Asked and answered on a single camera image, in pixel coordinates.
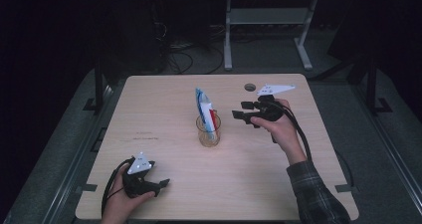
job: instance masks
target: person's left hand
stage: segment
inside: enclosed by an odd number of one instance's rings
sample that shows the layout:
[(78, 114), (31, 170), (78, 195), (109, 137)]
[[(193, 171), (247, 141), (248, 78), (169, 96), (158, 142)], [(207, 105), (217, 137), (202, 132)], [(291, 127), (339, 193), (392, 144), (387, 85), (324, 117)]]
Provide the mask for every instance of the person's left hand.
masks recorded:
[(105, 212), (103, 214), (102, 224), (120, 224), (124, 223), (130, 213), (140, 204), (155, 196), (155, 192), (150, 191), (135, 198), (129, 198), (123, 189), (122, 174), (127, 165), (124, 165), (117, 173), (108, 195)]

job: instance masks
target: gray carpet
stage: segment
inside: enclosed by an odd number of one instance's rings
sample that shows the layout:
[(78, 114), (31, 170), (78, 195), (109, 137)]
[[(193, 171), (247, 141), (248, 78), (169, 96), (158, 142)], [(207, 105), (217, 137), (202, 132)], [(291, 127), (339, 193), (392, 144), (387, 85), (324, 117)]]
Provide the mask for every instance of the gray carpet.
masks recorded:
[[(233, 43), (231, 73), (301, 73), (312, 77), (338, 63), (326, 54), (334, 31), (312, 30), (306, 48), (315, 68), (305, 72), (294, 47), (294, 35), (289, 32), (250, 43)], [(222, 51), (223, 43), (215, 42), (212, 46)], [(221, 54), (214, 49), (199, 47), (184, 52), (194, 61), (185, 74), (204, 74), (221, 62)], [(180, 67), (189, 64), (183, 56), (174, 58)], [(421, 123), (382, 73), (378, 76), (377, 94), (386, 98), (393, 112), (373, 117), (360, 97), (364, 83), (350, 86), (345, 82), (347, 72), (348, 69), (343, 70), (324, 82), (311, 82), (310, 86), (332, 144), (343, 157), (340, 164), (345, 176), (356, 187), (353, 196), (360, 215), (353, 223), (422, 223), (422, 216), (388, 155), (374, 119), (390, 135), (419, 183), (422, 181), (418, 155), (422, 153)], [(223, 73), (227, 72), (220, 67), (214, 74)], [(161, 75), (172, 74), (173, 70), (167, 67)], [(108, 90), (102, 112), (94, 115), (83, 111), (87, 99), (95, 96), (94, 73), (87, 74), (17, 198), (7, 223), (99, 223), (76, 219), (75, 209), (97, 155), (90, 149), (101, 129), (107, 127), (123, 85), (124, 79)]]

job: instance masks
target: metal stand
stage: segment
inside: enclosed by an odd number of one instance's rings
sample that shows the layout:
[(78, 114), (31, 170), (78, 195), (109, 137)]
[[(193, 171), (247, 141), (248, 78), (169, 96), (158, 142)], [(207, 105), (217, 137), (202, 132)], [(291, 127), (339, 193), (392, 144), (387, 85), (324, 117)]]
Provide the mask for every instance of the metal stand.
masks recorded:
[(312, 0), (308, 8), (231, 8), (231, 0), (227, 0), (226, 39), (224, 41), (224, 68), (233, 69), (230, 47), (230, 26), (239, 24), (303, 24), (304, 29), (295, 45), (298, 49), (305, 70), (313, 68), (305, 50), (304, 43), (310, 29), (317, 0)]

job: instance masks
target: wooden table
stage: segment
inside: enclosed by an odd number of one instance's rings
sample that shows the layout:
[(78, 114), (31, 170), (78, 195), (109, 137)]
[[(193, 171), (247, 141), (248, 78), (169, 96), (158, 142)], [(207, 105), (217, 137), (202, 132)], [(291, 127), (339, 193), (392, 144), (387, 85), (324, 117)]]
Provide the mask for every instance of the wooden table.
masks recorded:
[[(308, 83), (302, 75), (210, 75), (130, 77), (107, 129), (102, 147), (76, 210), (81, 219), (100, 219), (101, 200), (111, 172), (143, 151), (156, 161), (146, 180), (170, 178), (158, 197), (134, 211), (145, 220), (299, 220), (296, 198), (286, 173), (285, 154), (263, 128), (233, 119), (240, 102), (256, 101), (244, 86), (296, 85), (275, 95), (290, 102), (303, 128), (314, 163), (327, 188), (350, 217), (358, 211)], [(210, 98), (221, 118), (221, 140), (204, 147), (197, 136), (195, 88)]]

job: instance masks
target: person's right hand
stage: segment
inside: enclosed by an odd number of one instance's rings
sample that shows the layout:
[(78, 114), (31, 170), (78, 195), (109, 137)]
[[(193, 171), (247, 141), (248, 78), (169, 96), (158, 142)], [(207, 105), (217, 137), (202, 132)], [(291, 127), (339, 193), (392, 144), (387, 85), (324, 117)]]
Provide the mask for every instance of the person's right hand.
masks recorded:
[[(286, 100), (276, 99), (276, 102), (290, 108), (289, 102)], [(290, 165), (307, 160), (299, 142), (297, 131), (286, 115), (283, 115), (276, 121), (268, 121), (253, 116), (251, 117), (251, 122), (271, 133), (276, 143), (286, 153)]]

